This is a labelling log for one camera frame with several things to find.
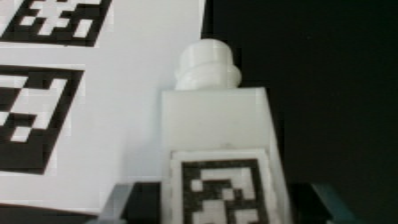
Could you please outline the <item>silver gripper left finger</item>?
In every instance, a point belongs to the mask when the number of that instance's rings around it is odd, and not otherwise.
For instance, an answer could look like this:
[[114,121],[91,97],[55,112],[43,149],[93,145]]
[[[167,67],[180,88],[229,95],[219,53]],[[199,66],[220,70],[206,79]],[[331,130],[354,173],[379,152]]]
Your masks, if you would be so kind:
[[128,224],[128,221],[123,218],[123,213],[126,209],[132,189],[132,184],[117,184],[114,186],[98,218],[91,219],[85,224]]

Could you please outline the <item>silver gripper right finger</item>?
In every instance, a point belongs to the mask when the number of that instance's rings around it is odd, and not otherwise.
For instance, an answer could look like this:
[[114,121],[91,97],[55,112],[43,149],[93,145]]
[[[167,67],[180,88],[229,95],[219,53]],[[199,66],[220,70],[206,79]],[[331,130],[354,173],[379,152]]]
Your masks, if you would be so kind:
[[322,205],[329,212],[325,224],[368,224],[356,216],[332,186],[325,183],[311,185]]

